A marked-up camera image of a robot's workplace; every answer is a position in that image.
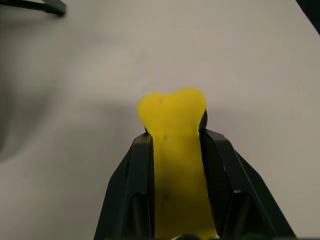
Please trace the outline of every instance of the white table surface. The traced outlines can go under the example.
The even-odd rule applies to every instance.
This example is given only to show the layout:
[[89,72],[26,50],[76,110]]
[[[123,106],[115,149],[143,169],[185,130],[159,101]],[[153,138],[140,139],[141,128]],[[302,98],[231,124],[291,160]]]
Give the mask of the white table surface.
[[65,2],[0,10],[0,239],[92,239],[140,95],[187,86],[295,233],[320,236],[320,37],[294,0]]

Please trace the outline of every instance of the yellow foam toy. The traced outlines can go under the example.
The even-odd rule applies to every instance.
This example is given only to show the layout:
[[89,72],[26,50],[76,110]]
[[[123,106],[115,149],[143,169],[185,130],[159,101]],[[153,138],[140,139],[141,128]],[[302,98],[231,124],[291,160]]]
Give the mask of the yellow foam toy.
[[202,163],[199,124],[206,110],[195,88],[143,97],[138,115],[153,138],[155,237],[217,236]]

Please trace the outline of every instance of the yellow bone-shaped object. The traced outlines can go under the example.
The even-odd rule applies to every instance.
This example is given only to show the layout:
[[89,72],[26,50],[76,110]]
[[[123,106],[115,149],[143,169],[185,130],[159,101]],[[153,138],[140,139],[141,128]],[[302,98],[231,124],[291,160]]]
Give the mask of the yellow bone-shaped object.
[[153,138],[155,237],[217,236],[202,163],[205,96],[195,88],[143,97],[138,115]]

